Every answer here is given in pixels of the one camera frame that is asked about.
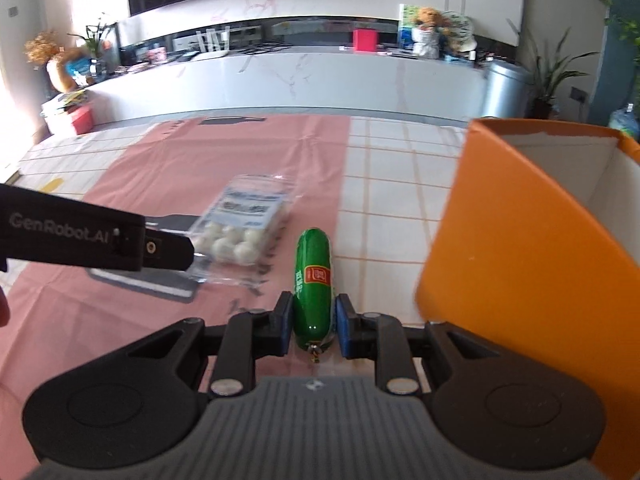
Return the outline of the person's left hand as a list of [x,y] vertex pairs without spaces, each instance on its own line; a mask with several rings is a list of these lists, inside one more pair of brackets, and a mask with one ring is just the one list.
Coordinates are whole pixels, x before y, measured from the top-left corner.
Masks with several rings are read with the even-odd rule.
[[11,316],[8,300],[3,289],[0,288],[0,327],[6,326],[9,323]]

